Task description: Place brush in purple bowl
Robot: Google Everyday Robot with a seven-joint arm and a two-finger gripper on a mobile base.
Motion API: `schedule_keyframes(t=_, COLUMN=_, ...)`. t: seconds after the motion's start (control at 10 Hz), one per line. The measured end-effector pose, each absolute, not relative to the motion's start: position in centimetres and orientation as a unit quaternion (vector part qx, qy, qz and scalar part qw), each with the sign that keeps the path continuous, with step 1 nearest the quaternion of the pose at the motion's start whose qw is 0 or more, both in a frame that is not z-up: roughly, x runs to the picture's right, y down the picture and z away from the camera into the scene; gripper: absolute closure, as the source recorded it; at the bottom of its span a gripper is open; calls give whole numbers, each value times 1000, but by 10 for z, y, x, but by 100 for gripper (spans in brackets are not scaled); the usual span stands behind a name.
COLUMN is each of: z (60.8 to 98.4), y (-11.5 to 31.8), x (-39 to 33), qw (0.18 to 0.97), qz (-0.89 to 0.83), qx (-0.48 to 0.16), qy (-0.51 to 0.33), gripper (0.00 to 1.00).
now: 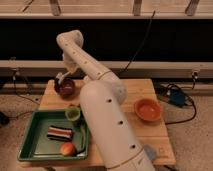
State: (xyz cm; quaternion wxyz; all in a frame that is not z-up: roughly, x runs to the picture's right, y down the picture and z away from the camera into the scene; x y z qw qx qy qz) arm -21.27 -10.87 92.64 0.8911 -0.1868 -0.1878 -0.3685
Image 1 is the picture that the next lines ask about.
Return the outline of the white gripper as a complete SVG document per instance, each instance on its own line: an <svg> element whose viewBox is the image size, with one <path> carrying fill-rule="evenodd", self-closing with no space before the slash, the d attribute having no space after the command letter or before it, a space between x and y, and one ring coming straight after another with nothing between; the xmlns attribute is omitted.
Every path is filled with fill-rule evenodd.
<svg viewBox="0 0 213 171"><path fill-rule="evenodd" d="M69 75L69 73L74 74L78 69L77 63L69 55L62 54L62 57L63 57L63 63L68 72L66 72L65 74L63 74L62 72L59 72L56 75L56 78L58 79L59 83L61 83Z"/></svg>

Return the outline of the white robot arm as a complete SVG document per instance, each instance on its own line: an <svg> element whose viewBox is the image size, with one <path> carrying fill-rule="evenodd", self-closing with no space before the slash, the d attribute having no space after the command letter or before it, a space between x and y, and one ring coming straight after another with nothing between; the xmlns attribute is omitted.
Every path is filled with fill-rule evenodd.
<svg viewBox="0 0 213 171"><path fill-rule="evenodd" d="M155 171L120 105L127 96L123 82L82 49L79 30L57 36L68 71L72 62L89 81L81 88L80 106L107 171Z"/></svg>

